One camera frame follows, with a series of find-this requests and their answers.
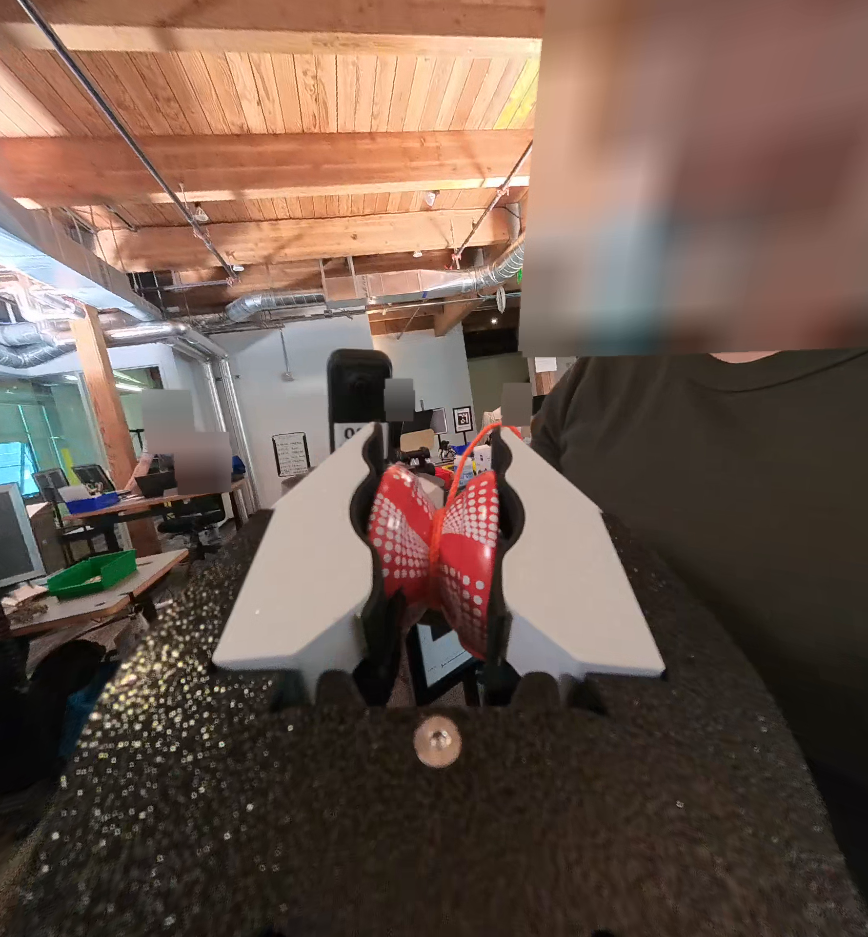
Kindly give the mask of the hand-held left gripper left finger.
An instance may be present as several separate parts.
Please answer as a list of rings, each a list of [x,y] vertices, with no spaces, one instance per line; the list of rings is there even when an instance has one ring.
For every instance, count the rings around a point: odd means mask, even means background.
[[[372,547],[352,507],[380,462],[380,428],[364,426],[273,509],[215,649],[217,669],[288,673],[309,700],[323,673],[365,654],[357,616],[374,586]]]

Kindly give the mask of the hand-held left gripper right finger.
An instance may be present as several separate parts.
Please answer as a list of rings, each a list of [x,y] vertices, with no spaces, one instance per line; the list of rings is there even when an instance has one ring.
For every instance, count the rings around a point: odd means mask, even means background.
[[[498,653],[517,676],[551,677],[562,698],[586,677],[661,679],[666,665],[597,505],[519,439],[492,437],[511,522],[498,564]]]

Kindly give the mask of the red white yo-yo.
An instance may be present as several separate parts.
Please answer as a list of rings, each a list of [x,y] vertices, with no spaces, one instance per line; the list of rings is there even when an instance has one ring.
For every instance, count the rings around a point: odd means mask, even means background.
[[[367,524],[385,595],[402,592],[410,607],[436,607],[464,650],[482,661],[499,518],[493,470],[474,476],[442,509],[435,509],[419,477],[391,465],[381,476]]]

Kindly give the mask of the white sign stand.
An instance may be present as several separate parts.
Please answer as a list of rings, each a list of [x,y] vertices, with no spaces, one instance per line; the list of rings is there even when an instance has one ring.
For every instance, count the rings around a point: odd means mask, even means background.
[[[311,471],[310,451],[304,431],[275,434],[272,436],[272,446],[280,480],[297,478]]]

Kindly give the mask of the black framed floor sign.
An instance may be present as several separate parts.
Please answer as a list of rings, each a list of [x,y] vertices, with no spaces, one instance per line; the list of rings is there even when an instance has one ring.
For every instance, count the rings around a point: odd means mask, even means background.
[[[413,699],[419,707],[451,706],[454,690],[462,690],[467,707],[478,707],[482,663],[466,651],[440,611],[425,610],[404,639]]]

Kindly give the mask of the brown wooden table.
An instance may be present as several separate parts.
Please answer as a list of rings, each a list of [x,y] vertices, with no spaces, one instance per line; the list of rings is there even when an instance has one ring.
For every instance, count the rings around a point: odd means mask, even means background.
[[[102,536],[111,553],[126,549],[119,542],[116,532],[118,526],[140,524],[145,532],[153,536],[153,540],[148,545],[134,545],[137,556],[161,553],[158,534],[165,533],[187,537],[190,556],[205,559],[221,546],[217,531],[227,519],[227,504],[236,527],[241,528],[245,520],[242,510],[247,487],[247,480],[242,477],[231,483],[228,493],[187,497],[170,492],[159,498],[121,498],[117,503],[101,509],[72,513],[69,518],[85,524]]]

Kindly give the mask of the green tray bin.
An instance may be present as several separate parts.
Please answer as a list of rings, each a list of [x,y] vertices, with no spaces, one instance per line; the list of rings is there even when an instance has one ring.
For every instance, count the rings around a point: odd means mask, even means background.
[[[51,575],[47,591],[59,601],[81,599],[114,589],[134,576],[137,568],[133,549],[89,556]]]

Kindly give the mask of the white side table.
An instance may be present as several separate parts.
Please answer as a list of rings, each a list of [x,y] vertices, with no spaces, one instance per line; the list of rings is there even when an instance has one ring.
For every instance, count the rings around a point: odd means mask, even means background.
[[[27,623],[0,631],[0,642],[91,623],[105,623],[133,610],[139,604],[151,603],[152,589],[177,565],[185,562],[187,557],[187,550],[180,549],[138,558],[135,574],[109,591],[70,600],[59,600],[48,595],[43,599],[42,608],[31,615]]]

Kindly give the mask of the narrow silver air duct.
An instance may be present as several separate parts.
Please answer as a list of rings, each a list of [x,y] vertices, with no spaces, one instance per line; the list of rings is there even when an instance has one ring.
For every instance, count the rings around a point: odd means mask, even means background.
[[[389,306],[468,302],[498,292],[523,270],[524,258],[525,234],[521,233],[494,260],[465,269],[357,274],[325,279],[320,288],[260,289],[232,300],[220,312],[184,314],[181,321],[197,330],[213,331],[243,325],[266,313],[289,321],[307,310],[348,315]]]

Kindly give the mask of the wooden post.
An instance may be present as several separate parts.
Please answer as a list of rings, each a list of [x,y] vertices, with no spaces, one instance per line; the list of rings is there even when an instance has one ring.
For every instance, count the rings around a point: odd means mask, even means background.
[[[81,305],[81,315],[70,323],[76,355],[116,490],[130,481],[136,467],[135,451],[123,412],[99,314]]]

